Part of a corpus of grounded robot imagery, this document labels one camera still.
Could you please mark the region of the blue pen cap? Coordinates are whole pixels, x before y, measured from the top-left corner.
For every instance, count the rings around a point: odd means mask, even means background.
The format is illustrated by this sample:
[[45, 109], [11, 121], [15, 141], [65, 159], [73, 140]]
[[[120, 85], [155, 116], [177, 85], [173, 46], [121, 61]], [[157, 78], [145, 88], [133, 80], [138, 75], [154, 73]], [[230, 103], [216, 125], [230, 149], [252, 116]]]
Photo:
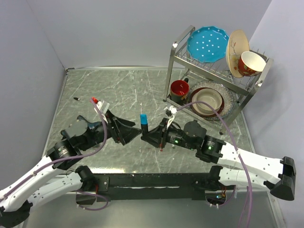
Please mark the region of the blue pen cap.
[[140, 123], [141, 125], [147, 125], [148, 120], [147, 120], [147, 115], [146, 114], [140, 114]]

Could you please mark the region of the black blue highlighter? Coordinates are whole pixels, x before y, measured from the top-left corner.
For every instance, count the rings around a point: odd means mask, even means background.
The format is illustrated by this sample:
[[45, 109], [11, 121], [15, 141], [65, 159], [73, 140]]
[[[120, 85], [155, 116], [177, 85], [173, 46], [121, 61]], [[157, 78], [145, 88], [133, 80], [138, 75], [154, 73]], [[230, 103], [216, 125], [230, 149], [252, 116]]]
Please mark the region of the black blue highlighter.
[[148, 124], [141, 124], [142, 135], [146, 135], [149, 132]]

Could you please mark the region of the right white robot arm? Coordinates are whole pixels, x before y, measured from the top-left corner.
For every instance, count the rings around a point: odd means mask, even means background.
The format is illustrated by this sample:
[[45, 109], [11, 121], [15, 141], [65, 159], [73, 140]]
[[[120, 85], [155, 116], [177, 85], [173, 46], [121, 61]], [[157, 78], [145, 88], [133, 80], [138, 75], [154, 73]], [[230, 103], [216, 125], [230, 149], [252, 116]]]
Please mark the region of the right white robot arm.
[[222, 185], [243, 185], [262, 188], [271, 195], [287, 201], [295, 199], [295, 161], [265, 157], [207, 135], [207, 130], [196, 120], [187, 122], [183, 129], [171, 119], [163, 118], [160, 124], [148, 129], [147, 116], [140, 115], [141, 139], [155, 148], [163, 149], [170, 143], [195, 151], [200, 160], [216, 165], [216, 172], [208, 177], [213, 189]]

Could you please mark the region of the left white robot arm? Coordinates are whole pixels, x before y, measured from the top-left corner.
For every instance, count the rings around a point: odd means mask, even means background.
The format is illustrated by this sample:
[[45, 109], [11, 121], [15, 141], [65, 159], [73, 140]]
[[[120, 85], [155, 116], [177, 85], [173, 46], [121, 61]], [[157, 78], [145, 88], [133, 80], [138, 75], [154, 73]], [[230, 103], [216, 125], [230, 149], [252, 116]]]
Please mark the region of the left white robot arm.
[[82, 151], [105, 145], [112, 138], [126, 145], [141, 134], [135, 123], [106, 111], [100, 122], [89, 122], [79, 115], [76, 121], [61, 131], [62, 140], [50, 148], [39, 163], [15, 183], [0, 192], [0, 224], [13, 228], [25, 221], [30, 212], [68, 191], [88, 191], [96, 184], [88, 166], [79, 166], [61, 181], [47, 182], [84, 158]]

